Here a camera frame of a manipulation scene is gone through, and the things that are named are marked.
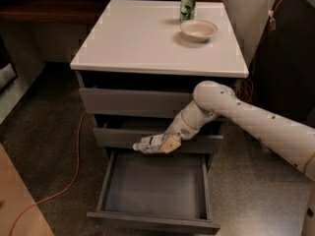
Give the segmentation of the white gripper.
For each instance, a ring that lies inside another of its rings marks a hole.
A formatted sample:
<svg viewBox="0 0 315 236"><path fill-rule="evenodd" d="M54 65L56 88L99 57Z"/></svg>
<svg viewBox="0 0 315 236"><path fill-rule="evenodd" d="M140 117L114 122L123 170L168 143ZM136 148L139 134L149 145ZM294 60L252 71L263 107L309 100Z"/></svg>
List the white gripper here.
<svg viewBox="0 0 315 236"><path fill-rule="evenodd" d="M181 140L191 140L199 133L199 129L190 127L178 114L166 129L167 134L163 135L160 151L170 153L181 146Z"/></svg>

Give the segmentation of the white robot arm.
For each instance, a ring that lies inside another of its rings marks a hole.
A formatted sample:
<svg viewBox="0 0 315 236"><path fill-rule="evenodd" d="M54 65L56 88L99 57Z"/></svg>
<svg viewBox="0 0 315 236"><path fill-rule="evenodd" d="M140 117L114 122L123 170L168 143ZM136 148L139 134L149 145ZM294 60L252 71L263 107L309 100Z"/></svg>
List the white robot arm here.
<svg viewBox="0 0 315 236"><path fill-rule="evenodd" d="M193 100L166 130L163 152L180 147L218 116L223 116L307 177L315 180L315 129L246 103L227 86L212 81L196 85Z"/></svg>

